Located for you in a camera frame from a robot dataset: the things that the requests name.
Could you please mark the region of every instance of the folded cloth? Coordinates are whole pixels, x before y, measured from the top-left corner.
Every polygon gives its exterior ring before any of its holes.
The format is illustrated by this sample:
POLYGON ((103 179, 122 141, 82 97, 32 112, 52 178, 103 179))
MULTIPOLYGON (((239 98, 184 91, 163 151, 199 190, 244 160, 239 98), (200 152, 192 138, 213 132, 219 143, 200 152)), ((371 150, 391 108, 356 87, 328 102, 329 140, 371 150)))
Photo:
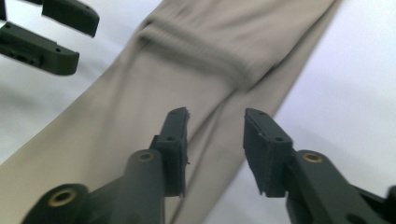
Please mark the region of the folded cloth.
POLYGON ((167 200, 167 219, 202 223, 244 159, 243 109, 275 113, 309 51, 283 76, 262 77, 330 4, 164 1, 110 68, 0 166, 0 223, 20 222, 55 186, 97 189, 120 176, 181 106, 191 113, 188 192, 167 200))

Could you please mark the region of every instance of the garment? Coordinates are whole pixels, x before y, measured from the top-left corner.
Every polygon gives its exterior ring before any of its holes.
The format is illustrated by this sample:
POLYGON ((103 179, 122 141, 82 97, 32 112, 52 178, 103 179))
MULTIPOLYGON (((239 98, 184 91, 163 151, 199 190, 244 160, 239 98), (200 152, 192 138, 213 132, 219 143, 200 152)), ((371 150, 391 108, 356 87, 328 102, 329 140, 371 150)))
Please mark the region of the garment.
POLYGON ((163 1, 110 68, 0 166, 0 221, 17 223, 55 186, 93 190, 122 175, 167 112, 186 106, 187 194, 166 200, 166 218, 202 223, 244 160, 245 107, 276 112, 318 36, 286 71, 274 68, 331 3, 163 1))

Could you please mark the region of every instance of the white background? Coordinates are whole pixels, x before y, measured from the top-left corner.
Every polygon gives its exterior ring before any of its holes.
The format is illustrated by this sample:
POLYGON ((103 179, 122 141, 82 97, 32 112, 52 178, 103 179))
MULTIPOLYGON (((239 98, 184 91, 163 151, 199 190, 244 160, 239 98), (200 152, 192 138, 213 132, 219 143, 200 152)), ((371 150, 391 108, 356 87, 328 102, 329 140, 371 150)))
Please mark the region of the white background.
MULTIPOLYGON (((0 163, 42 130, 113 62, 160 1, 86 0, 101 16, 94 39, 7 0, 8 19, 79 51, 56 77, 0 57, 0 163)), ((385 196, 396 184, 396 2, 345 0, 276 115, 296 149, 327 155, 354 185, 385 196)), ((261 197, 244 165, 206 224, 288 223, 282 199, 261 197)))

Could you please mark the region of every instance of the gray fabric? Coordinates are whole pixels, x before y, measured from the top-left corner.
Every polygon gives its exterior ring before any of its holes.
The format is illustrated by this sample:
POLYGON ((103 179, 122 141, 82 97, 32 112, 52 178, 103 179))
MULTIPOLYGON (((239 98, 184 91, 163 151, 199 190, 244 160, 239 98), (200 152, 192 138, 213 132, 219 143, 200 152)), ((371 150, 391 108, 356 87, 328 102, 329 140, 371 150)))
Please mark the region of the gray fabric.
POLYGON ((276 112, 318 37, 282 74, 262 76, 331 3, 320 2, 164 1, 111 67, 1 165, 0 221, 19 222, 57 185, 96 189, 121 175, 128 156, 149 146, 166 113, 186 106, 188 192, 184 200, 166 201, 166 217, 202 223, 244 159, 245 107, 276 112), (175 17, 179 7, 184 17, 175 17))

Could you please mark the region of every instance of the beige cloth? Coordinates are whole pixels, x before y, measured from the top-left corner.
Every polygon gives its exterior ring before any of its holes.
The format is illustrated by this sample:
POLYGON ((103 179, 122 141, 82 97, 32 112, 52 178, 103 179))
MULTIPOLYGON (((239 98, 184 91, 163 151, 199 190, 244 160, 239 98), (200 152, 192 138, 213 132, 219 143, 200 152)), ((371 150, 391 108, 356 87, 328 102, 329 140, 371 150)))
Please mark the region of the beige cloth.
POLYGON ((110 68, 1 165, 0 222, 20 222, 55 186, 93 190, 120 176, 167 112, 186 106, 187 195, 166 200, 166 218, 202 223, 245 158, 245 108, 276 112, 325 23, 284 58, 331 2, 164 1, 110 68))

